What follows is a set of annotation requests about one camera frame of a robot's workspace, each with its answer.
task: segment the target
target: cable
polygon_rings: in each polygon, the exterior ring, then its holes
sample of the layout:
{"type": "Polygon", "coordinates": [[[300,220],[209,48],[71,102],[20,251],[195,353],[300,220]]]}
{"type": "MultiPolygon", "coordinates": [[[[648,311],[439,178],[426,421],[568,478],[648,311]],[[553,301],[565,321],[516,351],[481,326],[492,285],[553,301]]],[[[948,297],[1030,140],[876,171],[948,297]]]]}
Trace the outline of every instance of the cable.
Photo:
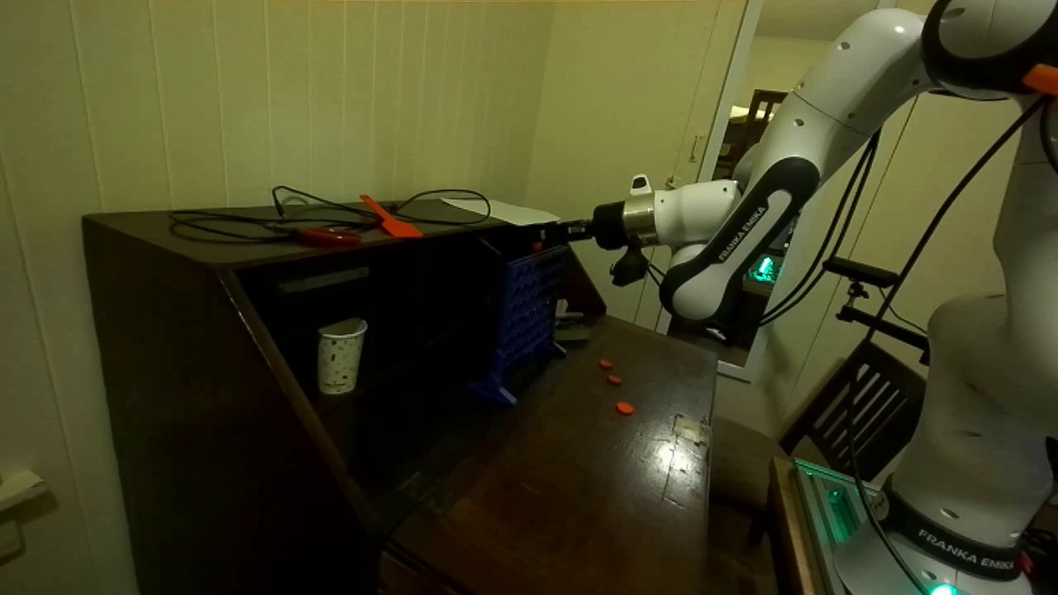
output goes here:
{"type": "Polygon", "coordinates": [[[481,192],[475,192],[475,188],[423,188],[423,192],[396,200],[391,212],[400,213],[402,220],[416,220],[416,223],[480,223],[480,220],[490,220],[490,219],[492,219],[492,199],[481,194],[481,192]],[[426,213],[410,213],[405,209],[416,204],[416,200],[423,200],[423,199],[433,199],[433,200],[436,200],[436,199],[449,199],[449,200],[454,200],[454,199],[474,199],[474,200],[481,200],[481,213],[475,213],[475,219],[426,219],[426,213]]]}
{"type": "MultiPolygon", "coordinates": [[[[935,213],[930,219],[923,237],[917,240],[913,255],[906,257],[906,263],[899,267],[896,285],[887,289],[879,311],[874,313],[874,321],[884,321],[887,311],[892,311],[892,297],[899,294],[902,280],[908,276],[908,269],[917,267],[917,262],[923,257],[930,237],[935,234],[940,220],[948,213],[948,209],[954,204],[954,199],[964,192],[964,183],[996,158],[996,152],[1045,106],[1047,99],[1030,102],[981,154],[979,163],[954,180],[954,188],[945,194],[945,200],[935,209],[935,213]]],[[[852,438],[852,485],[858,495],[858,506],[874,526],[874,533],[879,536],[879,543],[887,545],[887,550],[892,555],[892,563],[899,566],[899,572],[917,586],[917,591],[925,595],[925,586],[919,582],[919,575],[899,559],[896,545],[889,543],[887,528],[879,526],[879,520],[870,513],[870,497],[866,489],[858,482],[858,447],[856,447],[856,399],[846,402],[846,418],[849,418],[849,438],[852,438]]]]}
{"type": "Polygon", "coordinates": [[[923,322],[917,322],[917,321],[902,318],[896,306],[889,306],[889,313],[892,313],[902,326],[908,326],[908,329],[917,329],[917,333],[925,333],[925,326],[923,326],[923,322]]]}
{"type": "Polygon", "coordinates": [[[1047,166],[1058,171],[1058,152],[1056,152],[1056,139],[1050,139],[1050,107],[1056,107],[1056,99],[1045,99],[1047,106],[1040,107],[1039,115],[1039,140],[1047,154],[1047,166]]]}
{"type": "Polygon", "coordinates": [[[663,269],[653,262],[648,262],[648,263],[652,263],[648,267],[652,280],[661,287],[663,269]]]}
{"type": "Polygon", "coordinates": [[[254,219],[254,213],[234,213],[234,212],[171,212],[169,234],[198,240],[198,243],[271,243],[271,240],[288,240],[290,226],[279,226],[273,219],[254,219]]]}
{"type": "Polygon", "coordinates": [[[830,226],[827,226],[827,234],[822,234],[814,262],[806,263],[806,269],[801,274],[801,280],[793,285],[793,289],[791,289],[780,305],[775,305],[770,311],[765,311],[759,326],[780,321],[786,311],[793,311],[793,306],[821,285],[821,276],[822,276],[821,262],[822,262],[822,255],[827,255],[830,237],[834,237],[837,226],[838,226],[838,231],[837,231],[837,240],[834,240],[834,247],[830,247],[830,257],[834,257],[834,255],[838,251],[838,243],[846,240],[846,231],[849,231],[849,223],[852,223],[852,219],[856,219],[856,209],[858,209],[858,199],[863,199],[863,188],[866,188],[866,178],[870,178],[870,169],[874,169],[879,139],[884,139],[879,133],[870,134],[870,140],[866,140],[866,149],[858,152],[858,163],[856,163],[856,169],[852,169],[852,176],[849,176],[849,180],[846,180],[846,188],[844,188],[844,194],[838,194],[838,200],[837,200],[837,212],[834,212],[834,219],[830,219],[830,226]]]}
{"type": "Polygon", "coordinates": [[[273,204],[273,213],[279,213],[279,219],[288,213],[288,204],[290,204],[288,199],[303,199],[303,200],[327,204],[327,209],[338,209],[338,212],[355,212],[355,213],[360,213],[365,220],[373,220],[373,223],[377,223],[377,219],[373,219],[367,209],[360,209],[360,204],[330,200],[330,199],[324,199],[324,194],[312,194],[312,192],[295,188],[295,183],[271,183],[271,204],[273,204]]]}

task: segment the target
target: wooden table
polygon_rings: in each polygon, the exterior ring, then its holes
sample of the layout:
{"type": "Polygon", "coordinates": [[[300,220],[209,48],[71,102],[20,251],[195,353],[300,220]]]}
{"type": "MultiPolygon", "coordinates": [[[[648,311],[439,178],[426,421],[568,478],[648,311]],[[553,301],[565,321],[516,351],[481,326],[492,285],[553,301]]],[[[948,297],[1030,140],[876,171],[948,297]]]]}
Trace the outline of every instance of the wooden table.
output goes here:
{"type": "Polygon", "coordinates": [[[605,318],[391,543],[391,591],[704,591],[714,353],[605,318]],[[610,359],[620,385],[605,380],[610,359]]]}

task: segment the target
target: wooden cabinet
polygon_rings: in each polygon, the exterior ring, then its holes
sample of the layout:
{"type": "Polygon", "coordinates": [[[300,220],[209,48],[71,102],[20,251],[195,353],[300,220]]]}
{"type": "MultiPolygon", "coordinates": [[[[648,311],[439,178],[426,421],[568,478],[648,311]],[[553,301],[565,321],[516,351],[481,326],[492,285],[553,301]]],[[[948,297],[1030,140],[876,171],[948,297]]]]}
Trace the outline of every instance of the wooden cabinet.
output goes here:
{"type": "MultiPolygon", "coordinates": [[[[396,591],[400,586],[443,588],[436,575],[454,572],[443,555],[436,559],[439,543],[430,543],[430,550],[419,547],[410,526],[423,526],[423,513],[436,513],[454,489],[466,485],[466,472],[487,477],[492,470],[481,463],[487,451],[499,451],[503,444],[523,451],[513,435],[553,438],[553,432],[516,430],[555,395],[585,395],[568,393],[565,383],[550,390],[553,373],[577,373],[594,395],[605,385],[594,363],[585,371],[592,353],[577,353],[542,373],[528,367],[513,373],[516,393],[524,390],[520,406],[496,406],[468,390],[496,351],[504,263],[538,251],[538,226],[426,223],[423,240],[367,231],[358,247],[209,243],[175,237],[169,213],[147,212],[93,213],[84,234],[133,555],[145,595],[373,591],[381,575],[396,582],[396,591]],[[322,395],[314,339],[316,326],[339,318],[370,321],[360,383],[350,395],[322,395]]],[[[560,287],[576,306],[603,313],[576,262],[563,267],[560,287]]],[[[714,359],[629,322],[603,326],[607,329],[592,339],[607,337],[610,353],[620,353],[620,343],[642,343],[636,353],[652,353],[638,356],[642,383],[671,377],[675,385],[661,390],[671,395],[643,406],[642,418],[653,418],[642,421],[643,432],[626,435],[630,438],[626,449],[603,449],[617,451],[614,470],[648,470],[653,451],[636,444],[652,447],[643,444],[652,435],[659,449],[679,449],[671,418],[675,412],[708,417],[714,359]]],[[[550,430],[583,432],[585,444],[614,438],[607,430],[620,430],[610,393],[597,395],[592,412],[573,412],[565,410],[563,418],[560,406],[550,430]]],[[[576,447],[565,438],[542,451],[563,456],[560,449],[576,447]]],[[[694,482],[675,482],[679,470],[652,470],[653,492],[638,497],[659,495],[653,478],[663,478],[668,495],[702,523],[704,545],[704,449],[691,449],[698,463],[682,472],[694,482]]]]}

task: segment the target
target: white wall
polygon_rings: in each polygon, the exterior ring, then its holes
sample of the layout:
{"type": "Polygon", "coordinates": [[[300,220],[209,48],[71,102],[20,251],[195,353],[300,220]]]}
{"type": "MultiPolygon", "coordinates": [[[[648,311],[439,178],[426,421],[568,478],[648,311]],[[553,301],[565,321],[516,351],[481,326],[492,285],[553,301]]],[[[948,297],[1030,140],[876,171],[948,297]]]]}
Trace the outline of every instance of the white wall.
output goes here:
{"type": "Polygon", "coordinates": [[[523,194],[546,40],[546,2],[0,5],[0,472],[52,492],[0,591],[135,591],[80,219],[263,204],[279,180],[523,194]]]}

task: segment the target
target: paper cup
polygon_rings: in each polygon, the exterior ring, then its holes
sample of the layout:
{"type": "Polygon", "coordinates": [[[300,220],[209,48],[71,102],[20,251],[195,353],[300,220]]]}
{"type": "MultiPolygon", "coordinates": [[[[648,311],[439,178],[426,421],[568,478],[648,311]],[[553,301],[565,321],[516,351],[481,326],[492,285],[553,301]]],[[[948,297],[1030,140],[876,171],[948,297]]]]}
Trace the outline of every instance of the paper cup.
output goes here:
{"type": "Polygon", "coordinates": [[[346,321],[322,326],[316,390],[324,395],[346,395],[358,390],[365,333],[367,333],[365,318],[346,318],[346,321]]]}

